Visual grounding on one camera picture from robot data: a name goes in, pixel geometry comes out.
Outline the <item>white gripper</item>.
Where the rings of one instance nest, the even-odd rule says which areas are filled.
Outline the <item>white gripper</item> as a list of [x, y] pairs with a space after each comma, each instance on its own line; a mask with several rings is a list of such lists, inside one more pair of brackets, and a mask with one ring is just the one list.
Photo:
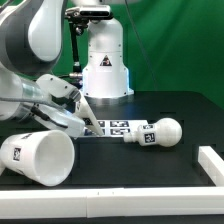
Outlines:
[[70, 137], [79, 137], [85, 123], [66, 110], [59, 110], [47, 105], [33, 106], [31, 113], [34, 119], [50, 130], [60, 130]]

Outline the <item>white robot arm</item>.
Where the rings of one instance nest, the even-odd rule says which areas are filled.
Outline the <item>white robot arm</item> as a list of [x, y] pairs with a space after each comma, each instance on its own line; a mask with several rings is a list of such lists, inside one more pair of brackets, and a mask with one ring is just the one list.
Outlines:
[[113, 0], [0, 6], [0, 120], [34, 118], [77, 138], [103, 131], [89, 103], [133, 94]]

